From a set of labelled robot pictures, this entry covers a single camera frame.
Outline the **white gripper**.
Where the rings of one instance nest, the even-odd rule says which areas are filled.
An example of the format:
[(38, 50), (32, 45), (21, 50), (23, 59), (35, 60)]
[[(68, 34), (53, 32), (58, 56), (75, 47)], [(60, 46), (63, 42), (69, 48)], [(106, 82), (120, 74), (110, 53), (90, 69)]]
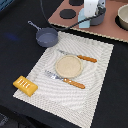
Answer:
[(99, 0), (84, 0), (84, 15), (92, 17), (95, 15)]

